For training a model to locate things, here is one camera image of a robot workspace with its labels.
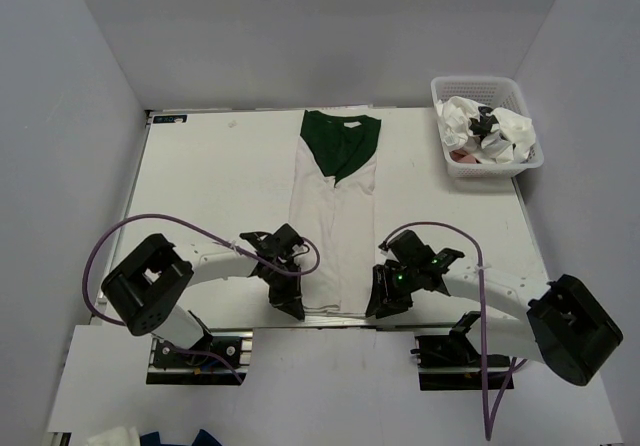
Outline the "white green Charlie Brown shirt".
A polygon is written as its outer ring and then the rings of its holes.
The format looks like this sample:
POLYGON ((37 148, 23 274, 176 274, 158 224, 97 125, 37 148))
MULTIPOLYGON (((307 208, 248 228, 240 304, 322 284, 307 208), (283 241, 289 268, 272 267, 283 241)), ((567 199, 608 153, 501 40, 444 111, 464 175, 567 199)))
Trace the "white green Charlie Brown shirt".
POLYGON ((382 121, 305 111, 296 148, 289 224, 320 263, 300 259, 306 313, 362 318, 375 262, 375 184, 382 121))

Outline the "pink t shirt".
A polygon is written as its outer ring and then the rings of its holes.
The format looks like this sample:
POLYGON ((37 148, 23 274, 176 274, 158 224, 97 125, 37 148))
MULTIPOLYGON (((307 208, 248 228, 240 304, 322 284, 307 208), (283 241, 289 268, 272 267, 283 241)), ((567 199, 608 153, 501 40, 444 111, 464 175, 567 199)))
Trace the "pink t shirt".
POLYGON ((455 150, 450 152, 450 157, 456 163, 461 164, 478 164, 479 161, 468 152, 464 150, 455 150))

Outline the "white t shirt black print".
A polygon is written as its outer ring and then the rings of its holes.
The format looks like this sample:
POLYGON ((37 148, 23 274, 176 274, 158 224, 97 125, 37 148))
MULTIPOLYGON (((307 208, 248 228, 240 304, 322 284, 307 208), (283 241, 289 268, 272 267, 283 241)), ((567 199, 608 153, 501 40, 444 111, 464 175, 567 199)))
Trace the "white t shirt black print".
POLYGON ((454 96, 437 101, 435 111, 449 156, 451 151, 464 150, 478 164, 521 164, 536 143, 532 120, 506 108, 454 96))

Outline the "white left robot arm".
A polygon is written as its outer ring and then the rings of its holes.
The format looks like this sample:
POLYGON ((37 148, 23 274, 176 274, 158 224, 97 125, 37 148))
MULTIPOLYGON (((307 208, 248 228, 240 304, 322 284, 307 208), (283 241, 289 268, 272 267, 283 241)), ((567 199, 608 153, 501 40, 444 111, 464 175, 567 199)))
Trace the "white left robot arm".
POLYGON ((259 278, 268 285, 272 307, 302 321, 301 267, 296 255, 304 239, 288 224, 274 233, 240 235, 254 250, 242 254, 219 244, 179 248, 164 235, 145 238, 102 281, 101 290, 134 336, 152 334, 177 347, 188 364, 211 353, 211 334, 194 314, 178 305, 195 284, 228 278, 259 278))

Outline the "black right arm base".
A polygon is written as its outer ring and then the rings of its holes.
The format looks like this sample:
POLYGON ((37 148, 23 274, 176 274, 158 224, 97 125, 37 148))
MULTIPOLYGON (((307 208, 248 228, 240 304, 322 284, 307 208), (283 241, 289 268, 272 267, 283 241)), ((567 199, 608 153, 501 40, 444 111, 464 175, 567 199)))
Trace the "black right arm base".
POLYGON ((465 314, 448 332, 418 335, 410 354, 418 366, 419 387, 431 391, 480 391, 480 350, 466 338, 480 313, 465 314))

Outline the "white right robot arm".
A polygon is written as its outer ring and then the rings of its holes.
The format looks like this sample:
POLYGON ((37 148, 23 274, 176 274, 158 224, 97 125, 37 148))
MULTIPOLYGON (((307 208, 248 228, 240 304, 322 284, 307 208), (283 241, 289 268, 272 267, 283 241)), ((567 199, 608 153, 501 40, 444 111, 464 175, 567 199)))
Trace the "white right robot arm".
POLYGON ((412 231, 383 241, 386 256, 373 268, 365 315, 382 319, 407 312, 418 291, 469 299, 501 312, 492 318, 469 311, 443 335, 420 335, 413 355, 434 372, 500 368, 497 357, 546 365, 564 381, 585 386, 623 341, 623 333, 586 285, 564 274, 550 282, 504 273, 465 258, 439 252, 412 231))

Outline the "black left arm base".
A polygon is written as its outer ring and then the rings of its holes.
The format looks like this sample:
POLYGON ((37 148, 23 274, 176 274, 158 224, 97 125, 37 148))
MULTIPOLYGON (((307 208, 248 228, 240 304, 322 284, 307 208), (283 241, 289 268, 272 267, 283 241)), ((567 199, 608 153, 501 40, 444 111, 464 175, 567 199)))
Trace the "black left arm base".
POLYGON ((196 354, 176 351, 159 338, 151 343, 147 385, 239 386, 248 373, 253 333, 214 333, 196 354))

